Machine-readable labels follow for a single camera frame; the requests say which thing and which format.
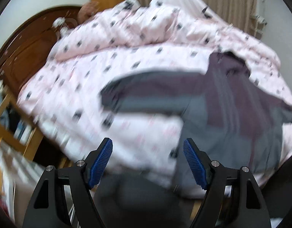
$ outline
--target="person's hand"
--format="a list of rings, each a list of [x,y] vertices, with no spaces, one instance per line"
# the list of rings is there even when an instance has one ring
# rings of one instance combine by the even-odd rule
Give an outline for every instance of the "person's hand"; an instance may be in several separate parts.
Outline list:
[[[98,2],[92,1],[92,2],[84,4],[77,14],[78,24],[79,25],[83,24],[89,18],[94,16],[97,11],[98,11]]]

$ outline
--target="metal bolt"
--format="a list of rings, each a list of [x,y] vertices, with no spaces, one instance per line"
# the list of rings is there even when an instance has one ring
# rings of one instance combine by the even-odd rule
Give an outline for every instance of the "metal bolt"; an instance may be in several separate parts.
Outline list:
[[[48,166],[46,167],[46,171],[51,171],[51,170],[53,170],[53,165],[48,165]]]
[[[214,161],[211,162],[211,165],[215,166],[215,167],[218,167],[220,165],[220,163],[218,161],[214,160]]]
[[[83,166],[84,164],[85,164],[85,161],[83,161],[83,160],[79,160],[76,162],[77,166]]]
[[[246,166],[243,166],[243,167],[242,167],[242,170],[243,170],[244,172],[249,172],[249,168],[246,167]]]

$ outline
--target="wooden headboard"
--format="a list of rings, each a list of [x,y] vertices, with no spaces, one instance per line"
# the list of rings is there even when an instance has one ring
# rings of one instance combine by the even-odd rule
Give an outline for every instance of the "wooden headboard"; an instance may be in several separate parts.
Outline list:
[[[46,63],[56,43],[59,28],[52,28],[58,17],[77,19],[80,6],[59,6],[44,10],[24,22],[0,49],[0,80],[17,97],[22,86]],[[70,28],[75,23],[67,22]]]

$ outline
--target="blue textured pad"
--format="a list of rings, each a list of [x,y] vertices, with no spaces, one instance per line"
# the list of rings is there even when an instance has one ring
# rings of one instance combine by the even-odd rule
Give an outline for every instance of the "blue textured pad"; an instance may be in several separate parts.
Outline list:
[[[90,188],[93,188],[95,185],[99,184],[111,156],[112,147],[112,140],[109,139],[94,162],[90,171],[90,180],[88,182]]]
[[[205,169],[187,139],[184,141],[183,153],[194,175],[196,183],[200,185],[202,189],[206,190],[207,181],[206,181]]]

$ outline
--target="bed sheet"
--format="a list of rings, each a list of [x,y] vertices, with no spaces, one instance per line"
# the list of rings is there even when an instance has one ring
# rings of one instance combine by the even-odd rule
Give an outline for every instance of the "bed sheet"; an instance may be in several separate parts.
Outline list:
[[[251,82],[292,104],[278,71],[280,61],[269,47],[232,26],[156,3],[137,11],[109,9],[76,28],[59,42],[55,58],[23,87],[18,105],[38,119],[45,135],[70,159],[86,157],[109,137],[114,147],[108,170],[142,171],[168,187],[175,169],[169,155],[178,144],[182,121],[162,115],[109,114],[102,110],[99,92],[115,78],[153,69],[205,74],[209,55],[228,50],[245,59]],[[292,124],[287,124],[280,163],[291,154]],[[271,174],[257,175],[258,183]]]

